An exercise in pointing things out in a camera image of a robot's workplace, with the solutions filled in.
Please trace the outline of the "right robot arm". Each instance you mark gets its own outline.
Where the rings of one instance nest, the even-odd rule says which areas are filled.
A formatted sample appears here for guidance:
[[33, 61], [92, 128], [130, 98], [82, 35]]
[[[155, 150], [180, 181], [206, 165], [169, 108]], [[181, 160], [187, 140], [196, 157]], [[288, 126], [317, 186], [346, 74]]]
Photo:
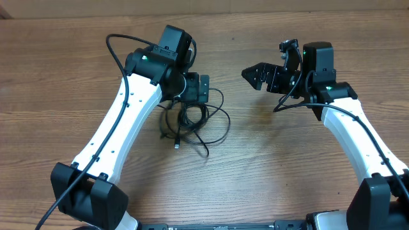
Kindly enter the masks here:
[[382, 141], [364, 114], [356, 92], [336, 81], [334, 49], [311, 42], [301, 49], [296, 39], [279, 45], [284, 64], [258, 63], [242, 71], [256, 90], [281, 94], [274, 112], [289, 98], [311, 109], [344, 150], [359, 189], [347, 210], [309, 213], [303, 220], [276, 220], [272, 229], [408, 229], [408, 166]]

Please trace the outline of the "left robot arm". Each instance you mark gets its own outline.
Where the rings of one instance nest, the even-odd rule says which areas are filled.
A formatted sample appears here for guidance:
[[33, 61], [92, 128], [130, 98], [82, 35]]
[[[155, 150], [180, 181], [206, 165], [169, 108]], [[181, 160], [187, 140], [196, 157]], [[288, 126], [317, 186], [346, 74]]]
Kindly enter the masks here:
[[111, 108], [84, 149], [69, 165], [57, 163], [50, 181], [53, 209], [96, 229], [137, 229], [128, 196], [117, 184], [143, 123], [163, 101], [204, 104], [209, 77], [190, 72], [196, 43], [184, 30], [166, 26], [157, 44], [131, 52], [119, 64], [122, 82]]

